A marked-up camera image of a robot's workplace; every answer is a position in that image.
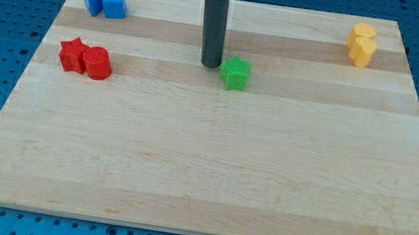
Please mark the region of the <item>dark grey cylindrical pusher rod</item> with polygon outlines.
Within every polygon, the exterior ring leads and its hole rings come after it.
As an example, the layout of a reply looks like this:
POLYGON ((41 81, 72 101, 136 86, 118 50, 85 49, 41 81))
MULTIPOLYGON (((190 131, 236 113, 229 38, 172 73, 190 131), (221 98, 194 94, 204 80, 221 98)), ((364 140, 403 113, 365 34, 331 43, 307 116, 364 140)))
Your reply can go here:
POLYGON ((206 68, 222 63, 230 0, 204 0, 201 62, 206 68))

